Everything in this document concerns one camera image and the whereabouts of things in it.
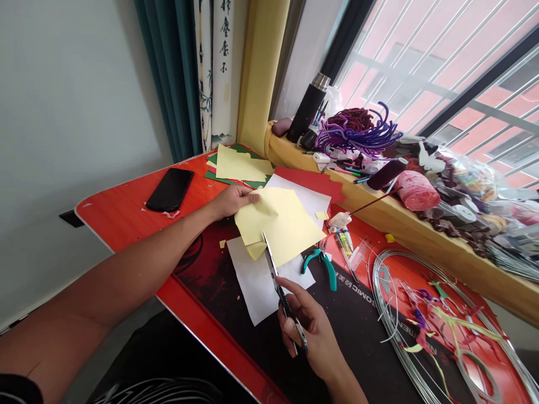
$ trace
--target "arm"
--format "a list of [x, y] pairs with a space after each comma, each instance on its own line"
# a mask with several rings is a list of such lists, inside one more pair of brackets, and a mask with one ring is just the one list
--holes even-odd
[[[357, 379], [339, 348], [326, 312], [304, 288], [288, 279], [277, 277], [277, 283], [293, 295], [286, 298], [301, 322], [307, 338], [307, 360], [313, 371], [326, 382], [334, 404], [368, 404]], [[277, 313], [282, 329], [282, 340], [290, 356], [295, 357], [292, 340], [302, 345], [294, 322], [286, 318], [281, 308]]]
[[108, 332], [152, 297], [212, 222], [258, 195], [230, 186], [208, 205], [106, 259], [0, 338], [0, 373], [23, 375], [59, 402]]

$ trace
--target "smartphone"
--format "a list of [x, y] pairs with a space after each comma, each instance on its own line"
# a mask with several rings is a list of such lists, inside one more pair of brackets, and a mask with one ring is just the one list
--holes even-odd
[[175, 212], [180, 208], [187, 188], [193, 179], [193, 171], [169, 168], [156, 190], [146, 202], [148, 209], [156, 212]]

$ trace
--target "green paper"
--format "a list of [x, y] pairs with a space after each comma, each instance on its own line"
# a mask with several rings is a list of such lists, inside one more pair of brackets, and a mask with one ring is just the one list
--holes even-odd
[[[231, 149], [234, 149], [236, 150], [238, 153], [249, 153], [250, 156], [252, 158], [255, 158], [255, 159], [258, 159], [258, 160], [264, 160], [263, 157], [260, 157], [258, 154], [256, 153], [253, 153], [252, 151], [250, 151], [248, 148], [246, 148], [245, 146], [243, 145], [240, 145], [239, 143], [236, 143], [232, 146], [230, 146]], [[217, 164], [217, 153], [215, 153], [214, 155], [208, 157], [208, 161], [211, 161], [213, 164]], [[235, 182], [232, 182], [232, 181], [229, 181], [227, 179], [224, 179], [224, 178], [217, 178], [215, 176], [214, 173], [212, 173], [211, 171], [208, 171], [205, 175], [204, 175], [205, 178], [210, 178], [211, 180], [216, 180], [216, 181], [220, 181], [220, 182], [224, 182], [224, 183], [227, 183], [227, 184], [233, 184]], [[255, 189], [258, 189], [258, 187], [260, 186], [266, 186], [266, 184], [268, 183], [268, 181], [270, 180], [271, 176], [266, 176], [266, 181], [265, 182], [259, 182], [259, 181], [244, 181], [247, 185], [255, 188]]]
[[[212, 173], [210, 170], [208, 170], [206, 172], [206, 174], [204, 175], [204, 178], [209, 178], [210, 180], [215, 180], [215, 181], [219, 181], [219, 182], [224, 182], [224, 183], [227, 183], [227, 184], [236, 184], [236, 182], [233, 182], [233, 181], [230, 181], [230, 180], [227, 180], [225, 178], [217, 178], [215, 176], [214, 173]], [[266, 182], [257, 182], [257, 181], [244, 181], [247, 185], [255, 188], [255, 189], [258, 189], [258, 187], [260, 186], [266, 186], [266, 184], [268, 183], [268, 181], [270, 180], [271, 176], [266, 176]]]

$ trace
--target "pliers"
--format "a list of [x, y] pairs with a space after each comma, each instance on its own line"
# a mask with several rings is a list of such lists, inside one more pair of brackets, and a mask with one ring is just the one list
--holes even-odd
[[330, 278], [330, 289], [336, 292], [337, 291], [337, 274], [335, 273], [335, 268], [333, 264], [331, 263], [330, 259], [326, 255], [326, 246], [327, 246], [327, 239], [325, 239], [324, 243], [322, 243], [322, 241], [318, 242], [317, 248], [314, 249], [313, 253], [307, 258], [305, 258], [305, 261], [303, 262], [302, 274], [305, 273], [305, 271], [307, 270], [307, 265], [313, 258], [316, 258], [316, 257], [318, 257], [318, 259], [322, 258], [322, 262], [326, 266], [327, 273]]

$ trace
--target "black thermos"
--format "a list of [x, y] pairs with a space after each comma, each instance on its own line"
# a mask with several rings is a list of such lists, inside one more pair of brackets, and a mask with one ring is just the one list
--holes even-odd
[[307, 132], [310, 123], [318, 111], [318, 107], [326, 96], [327, 86], [330, 83], [330, 78], [322, 73], [317, 73], [313, 82], [307, 87], [307, 91], [303, 96], [302, 103], [299, 104], [298, 112], [290, 125], [290, 129], [286, 133], [286, 138], [293, 143], [297, 143], [298, 139]]

